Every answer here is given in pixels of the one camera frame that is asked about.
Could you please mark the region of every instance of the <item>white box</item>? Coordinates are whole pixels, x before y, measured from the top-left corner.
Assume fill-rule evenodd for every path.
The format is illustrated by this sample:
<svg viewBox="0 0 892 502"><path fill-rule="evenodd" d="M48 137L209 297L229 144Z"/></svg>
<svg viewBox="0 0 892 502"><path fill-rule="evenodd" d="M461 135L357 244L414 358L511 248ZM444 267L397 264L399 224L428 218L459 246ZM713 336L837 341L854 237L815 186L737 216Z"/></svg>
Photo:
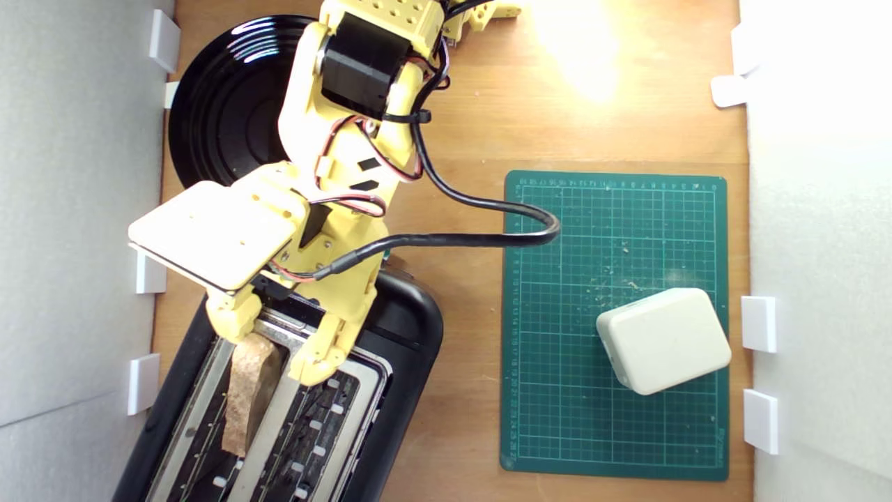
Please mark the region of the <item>white box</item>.
<svg viewBox="0 0 892 502"><path fill-rule="evenodd" d="M702 289L668 289L604 312L597 328L616 378L643 396L731 361L722 324Z"/></svg>

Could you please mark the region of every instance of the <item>electrical cable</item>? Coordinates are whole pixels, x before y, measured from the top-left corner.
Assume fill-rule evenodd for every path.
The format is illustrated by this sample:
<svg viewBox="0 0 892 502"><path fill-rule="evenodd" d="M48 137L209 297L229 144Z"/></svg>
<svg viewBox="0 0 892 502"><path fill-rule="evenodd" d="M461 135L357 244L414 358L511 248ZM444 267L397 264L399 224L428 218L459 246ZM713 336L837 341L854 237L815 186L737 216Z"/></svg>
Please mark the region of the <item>electrical cable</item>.
<svg viewBox="0 0 892 502"><path fill-rule="evenodd" d="M421 110L425 100L447 78L447 73L450 68L450 59L449 49L446 46L445 38L441 38L437 51L440 56L440 67L418 93L416 101L412 106L413 113L418 113L418 111ZM533 205L473 197L451 187L440 177L431 162L430 156L427 153L424 136L421 132L421 125L412 123L409 125L409 129L416 145L417 158L420 160L423 170L428 173L434 185L447 197L460 202L461 204L470 205L480 209L519 214L527 218L532 218L542 223L544 229L520 234L441 233L391 235L354 249L350 253L342 255L329 265L323 266L315 272L295 273L293 274L295 278L302 280L322 280L328 275L347 271L351 267L362 263L364 260L395 247L532 247L547 244L558 236L561 228L560 221L554 214L551 214L544 209Z"/></svg>

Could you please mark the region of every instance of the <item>wooden surface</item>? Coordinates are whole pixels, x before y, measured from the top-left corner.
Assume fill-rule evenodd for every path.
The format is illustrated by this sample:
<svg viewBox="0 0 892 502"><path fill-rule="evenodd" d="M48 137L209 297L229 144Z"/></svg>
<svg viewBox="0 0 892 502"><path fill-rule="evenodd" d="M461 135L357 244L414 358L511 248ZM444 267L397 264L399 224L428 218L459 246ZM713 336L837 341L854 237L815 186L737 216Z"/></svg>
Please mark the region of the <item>wooden surface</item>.
<svg viewBox="0 0 892 502"><path fill-rule="evenodd" d="M319 1L178 0L180 71L216 35L271 13L315 15ZM469 35L452 52L452 89L425 126L442 176L501 197L512 169L696 173L728 180L731 269L731 477L643 481L506 473L499 468L501 257L498 250L400 250L434 295L446 331L383 500L750 501L753 453L743 442L739 301L749 289L747 143L742 109L719 111L709 80L731 71L736 2L531 0L516 21ZM165 159L164 197L181 189ZM391 231L495 231L501 217L456 205L427 181L401 188ZM154 350L162 370L201 291L170 275Z"/></svg>

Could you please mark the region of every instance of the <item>green cutting mat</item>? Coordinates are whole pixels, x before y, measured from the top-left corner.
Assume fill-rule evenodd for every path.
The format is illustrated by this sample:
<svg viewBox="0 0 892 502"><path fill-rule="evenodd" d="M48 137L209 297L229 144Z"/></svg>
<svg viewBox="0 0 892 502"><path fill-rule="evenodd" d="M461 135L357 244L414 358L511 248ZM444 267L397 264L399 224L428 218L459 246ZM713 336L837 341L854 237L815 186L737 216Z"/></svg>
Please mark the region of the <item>green cutting mat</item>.
<svg viewBox="0 0 892 502"><path fill-rule="evenodd" d="M505 252L502 466L511 471L721 481L728 370L653 396L614 376L599 314L675 287L709 293L728 332L721 178L511 172L508 200L563 223L555 242ZM540 224L516 215L507 231Z"/></svg>

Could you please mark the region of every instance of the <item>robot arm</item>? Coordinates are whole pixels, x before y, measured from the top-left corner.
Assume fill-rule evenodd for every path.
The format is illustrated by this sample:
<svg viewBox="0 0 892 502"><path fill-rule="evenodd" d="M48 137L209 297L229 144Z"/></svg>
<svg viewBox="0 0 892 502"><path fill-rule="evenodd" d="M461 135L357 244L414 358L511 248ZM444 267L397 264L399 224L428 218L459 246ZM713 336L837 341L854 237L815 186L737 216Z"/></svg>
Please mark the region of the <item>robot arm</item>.
<svg viewBox="0 0 892 502"><path fill-rule="evenodd" d="M476 9L449 22L496 13ZM382 253L351 253L388 235L396 188L421 176L411 124L427 119L417 101L439 84L448 15L438 0L326 0L299 42L279 119L290 162L228 188L198 183L130 226L132 246L207 289L211 324L233 343L260 313L255 288L318 301L326 314L289 369L305 385L345 360L375 299Z"/></svg>

